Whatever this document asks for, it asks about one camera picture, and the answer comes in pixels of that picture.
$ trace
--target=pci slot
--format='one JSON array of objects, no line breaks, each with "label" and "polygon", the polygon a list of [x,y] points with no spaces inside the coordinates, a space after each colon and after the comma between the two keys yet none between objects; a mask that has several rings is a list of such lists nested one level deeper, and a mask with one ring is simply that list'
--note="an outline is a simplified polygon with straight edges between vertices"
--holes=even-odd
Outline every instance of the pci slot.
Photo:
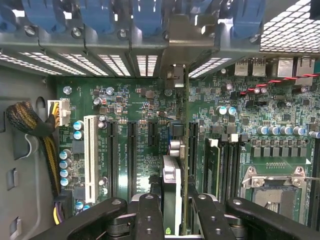
[{"label": "pci slot", "polygon": [[197,175],[197,156],[198,156],[198,123],[189,122],[189,174]]},{"label": "pci slot", "polygon": [[108,192],[113,198],[118,194],[118,123],[110,120],[106,124]]},{"label": "pci slot", "polygon": [[148,146],[157,146],[158,142],[158,123],[149,121],[148,122]]},{"label": "pci slot", "polygon": [[137,191],[137,147],[138,147],[138,122],[127,123],[127,155],[128,155],[128,200]]},{"label": "pci slot", "polygon": [[96,203],[99,196],[98,185],[98,118],[84,116],[84,173],[85,202]]}]

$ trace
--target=yellow wire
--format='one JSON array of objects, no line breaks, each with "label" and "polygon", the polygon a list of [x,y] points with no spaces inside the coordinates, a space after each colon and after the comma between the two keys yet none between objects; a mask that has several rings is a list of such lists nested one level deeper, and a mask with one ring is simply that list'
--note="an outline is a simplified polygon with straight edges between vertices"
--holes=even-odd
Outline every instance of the yellow wire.
[{"label": "yellow wire", "polygon": [[56,109],[57,109],[57,107],[58,107],[58,105],[59,105],[59,103],[58,102],[55,102],[54,103],[54,105],[53,105],[53,109],[52,109],[52,114],[55,114],[55,112],[56,112]]},{"label": "yellow wire", "polygon": [[55,225],[60,224],[59,219],[58,219],[58,216],[57,216],[57,209],[56,209],[56,207],[54,207],[54,209],[53,209],[53,219],[54,219]]}]

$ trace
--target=perforated metal panel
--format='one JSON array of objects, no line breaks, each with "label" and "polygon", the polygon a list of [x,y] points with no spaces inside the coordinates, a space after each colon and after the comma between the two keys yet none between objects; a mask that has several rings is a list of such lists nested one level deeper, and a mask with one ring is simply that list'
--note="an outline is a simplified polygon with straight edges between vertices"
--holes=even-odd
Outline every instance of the perforated metal panel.
[{"label": "perforated metal panel", "polygon": [[263,52],[320,53],[320,20],[311,20],[310,0],[300,0],[264,24]]}]

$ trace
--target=white power connector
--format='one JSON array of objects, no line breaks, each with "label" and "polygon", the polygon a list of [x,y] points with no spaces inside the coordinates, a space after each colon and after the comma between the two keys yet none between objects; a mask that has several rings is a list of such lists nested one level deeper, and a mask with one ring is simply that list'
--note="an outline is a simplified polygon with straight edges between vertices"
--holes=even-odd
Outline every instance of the white power connector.
[{"label": "white power connector", "polygon": [[51,104],[58,103],[59,108],[59,126],[69,126],[70,124],[70,101],[69,100],[48,100],[47,108],[48,108],[48,116],[51,114],[50,106]]}]

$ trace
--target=black ram slot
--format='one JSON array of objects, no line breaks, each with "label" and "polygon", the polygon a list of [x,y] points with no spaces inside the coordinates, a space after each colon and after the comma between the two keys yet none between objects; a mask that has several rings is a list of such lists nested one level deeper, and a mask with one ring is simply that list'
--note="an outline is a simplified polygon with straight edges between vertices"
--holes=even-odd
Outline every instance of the black ram slot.
[{"label": "black ram slot", "polygon": [[148,122],[148,146],[154,147],[158,144],[158,123]]},{"label": "black ram slot", "polygon": [[189,175],[197,175],[197,156],[198,156],[198,123],[189,122]]},{"label": "black ram slot", "polygon": [[[315,140],[312,177],[320,178],[320,139]],[[311,182],[308,226],[320,230],[320,182]]]},{"label": "black ram slot", "polygon": [[138,122],[128,121],[127,126],[128,201],[130,201],[137,191]]},{"label": "black ram slot", "polygon": [[107,172],[108,172],[108,191],[110,197],[118,194],[118,123],[117,121],[107,122]]}]

